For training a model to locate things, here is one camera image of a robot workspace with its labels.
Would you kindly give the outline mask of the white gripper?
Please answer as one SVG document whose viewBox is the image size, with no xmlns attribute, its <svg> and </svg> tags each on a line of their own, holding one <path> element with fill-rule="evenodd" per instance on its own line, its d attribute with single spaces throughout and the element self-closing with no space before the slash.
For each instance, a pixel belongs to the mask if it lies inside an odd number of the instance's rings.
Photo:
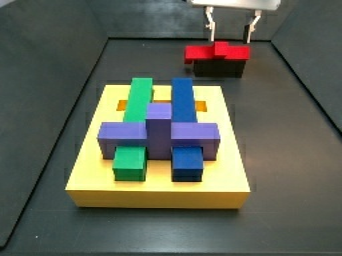
<svg viewBox="0 0 342 256">
<path fill-rule="evenodd" d="M 205 28 L 209 31 L 209 42 L 215 40 L 215 21 L 213 21 L 213 7 L 253 9 L 253 15 L 249 22 L 244 25 L 243 43 L 248 44 L 251 41 L 251 34 L 255 31 L 256 23 L 261 16 L 261 10 L 276 10 L 281 0 L 185 0 L 193 6 L 207 6 L 204 14 L 207 18 Z"/>
</svg>

